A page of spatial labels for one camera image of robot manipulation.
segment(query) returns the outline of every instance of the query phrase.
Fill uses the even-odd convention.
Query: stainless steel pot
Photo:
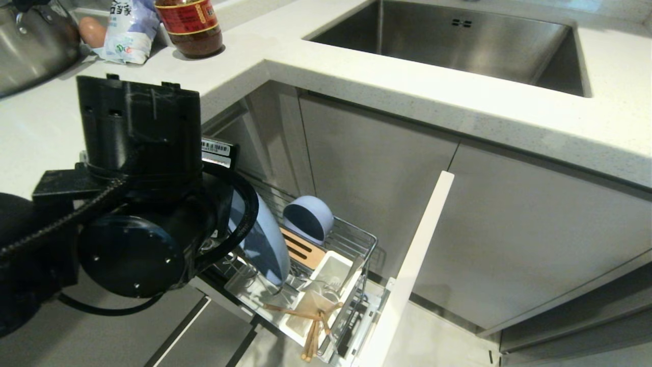
[[[26,12],[0,0],[0,97],[59,74],[79,56],[77,25],[58,0]]]

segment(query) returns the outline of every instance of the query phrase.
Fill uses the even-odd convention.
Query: kitchen floor
[[[238,367],[305,367],[299,358],[303,347],[289,338],[278,338],[265,329],[247,349]],[[401,318],[385,367],[479,367],[498,366],[496,342],[472,333],[410,302]],[[328,366],[313,360],[311,366]]]

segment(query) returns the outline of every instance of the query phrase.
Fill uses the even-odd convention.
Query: sauce jar
[[[170,40],[185,57],[200,59],[224,49],[211,0],[156,0],[154,6]]]

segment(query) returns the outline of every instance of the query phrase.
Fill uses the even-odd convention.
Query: chopsticks
[[[328,318],[331,316],[333,311],[341,308],[344,304],[342,302],[336,303],[331,306],[328,310],[317,310],[317,315],[305,312],[299,312],[295,310],[289,310],[287,308],[274,306],[273,304],[264,304],[263,308],[267,310],[279,311],[287,313],[288,315],[303,317],[304,319],[312,320],[310,325],[310,330],[308,331],[308,336],[306,337],[306,342],[303,345],[303,351],[301,352],[301,359],[310,363],[312,357],[317,355],[317,349],[319,346],[319,333],[321,332],[321,327],[319,322],[323,325],[324,333],[326,335],[331,334],[331,328],[328,326]]]

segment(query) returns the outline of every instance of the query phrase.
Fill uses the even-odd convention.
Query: white countertop
[[[84,149],[74,77],[180,83],[207,121],[268,80],[310,89],[652,187],[652,36],[640,24],[530,4],[440,0],[574,24],[590,98],[303,40],[371,0],[298,0],[224,33],[226,51],[186,61],[174,48],[145,65],[86,61],[0,100],[0,192],[29,198],[43,171]]]

